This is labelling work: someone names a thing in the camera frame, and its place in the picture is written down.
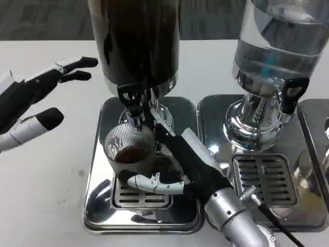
coffee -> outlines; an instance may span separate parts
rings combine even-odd
[[[102,68],[116,85],[147,88],[178,68],[179,0],[89,0]]]
[[[144,147],[127,147],[122,149],[114,158],[114,161],[122,164],[133,164],[145,160],[149,151]]]

white table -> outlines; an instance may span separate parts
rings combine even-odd
[[[170,95],[197,104],[210,94],[244,93],[231,75],[235,47],[236,41],[182,41],[179,82]],[[11,69],[17,80],[63,59],[98,56],[94,41],[0,42],[0,54],[1,72]],[[304,98],[327,98],[328,63],[326,49]],[[26,114],[57,107],[65,115],[59,127],[0,155],[0,246],[230,246],[208,223],[192,235],[97,236],[84,228],[82,206],[99,110],[112,97],[100,66],[89,71],[91,81],[59,85]],[[306,246],[325,247],[329,228],[295,236]],[[277,238],[283,247],[294,246],[283,234]]]

drip tray grate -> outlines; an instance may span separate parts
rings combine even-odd
[[[159,195],[129,188],[116,179],[114,206],[118,208],[167,208],[170,202],[171,196],[169,195]]]
[[[268,206],[296,204],[296,192],[283,156],[239,154],[233,158],[233,169],[239,195],[254,185],[257,196]]]

gray carpet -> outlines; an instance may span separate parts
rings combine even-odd
[[[181,4],[182,40],[238,38],[245,0]],[[0,40],[92,39],[87,0],[0,0]]]

stainless steel platform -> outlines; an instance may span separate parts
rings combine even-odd
[[[227,171],[239,195],[249,185],[255,185],[260,198],[290,231],[325,229],[328,212],[322,196],[316,193],[318,184],[313,184],[316,189],[311,189],[300,169],[299,158],[307,152],[307,145],[298,118],[282,129],[271,149],[259,153],[240,150],[227,141],[223,125],[227,109],[242,98],[243,95],[211,95],[198,104],[202,142]],[[252,202],[249,207],[258,224],[275,230]]]
[[[298,117],[309,150],[303,157],[303,162],[313,163],[313,173],[316,174],[316,178],[308,175],[307,180],[311,185],[319,183],[321,191],[317,193],[322,194],[329,211],[329,139],[325,132],[325,123],[329,118],[329,99],[308,99],[301,102]]]
[[[190,101],[164,97],[160,103],[172,114],[177,134],[187,127],[197,133],[196,110]],[[118,124],[124,109],[118,98],[107,100],[101,109],[83,212],[85,226],[102,234],[184,234],[199,230],[204,218],[199,203],[190,195],[144,193],[126,188],[116,179],[102,145],[109,130]],[[159,156],[157,169],[179,169],[174,159],[163,157],[161,153]],[[106,188],[100,187],[103,181],[107,182]]]

